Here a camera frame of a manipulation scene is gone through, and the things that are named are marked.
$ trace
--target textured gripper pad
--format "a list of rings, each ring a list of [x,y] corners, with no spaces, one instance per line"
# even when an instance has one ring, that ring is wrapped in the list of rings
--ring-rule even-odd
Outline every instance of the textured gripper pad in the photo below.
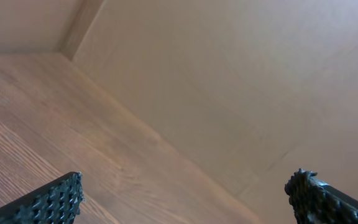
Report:
[[[0,208],[0,224],[73,223],[84,200],[81,173],[71,172]]]
[[[298,224],[358,224],[358,201],[299,169],[285,185]]]

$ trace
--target wood grain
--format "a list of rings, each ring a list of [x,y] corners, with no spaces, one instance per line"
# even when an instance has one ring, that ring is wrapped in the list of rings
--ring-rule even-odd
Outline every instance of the wood grain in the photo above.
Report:
[[[0,191],[11,198],[44,173],[80,170],[82,223],[260,223],[60,54],[0,55],[4,130],[13,137],[0,144],[16,145],[0,149],[0,182],[13,185]]]
[[[59,49],[81,0],[0,0],[0,53]]]
[[[104,0],[82,0],[81,6],[60,47],[60,51],[64,56],[69,59],[74,57],[103,2]]]
[[[73,61],[266,223],[299,167],[358,196],[358,1],[106,1]]]

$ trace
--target wooden trim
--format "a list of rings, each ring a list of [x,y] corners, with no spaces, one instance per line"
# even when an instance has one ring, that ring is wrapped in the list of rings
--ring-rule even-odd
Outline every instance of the wooden trim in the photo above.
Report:
[[[72,60],[104,0],[83,0],[60,51]]]

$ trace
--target beige wall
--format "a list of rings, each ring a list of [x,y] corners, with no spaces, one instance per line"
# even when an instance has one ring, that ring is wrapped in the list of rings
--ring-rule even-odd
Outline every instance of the beige wall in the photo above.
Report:
[[[358,1],[107,0],[73,61],[266,223],[299,167],[358,198]]]
[[[0,52],[58,50],[81,0],[0,0]]]

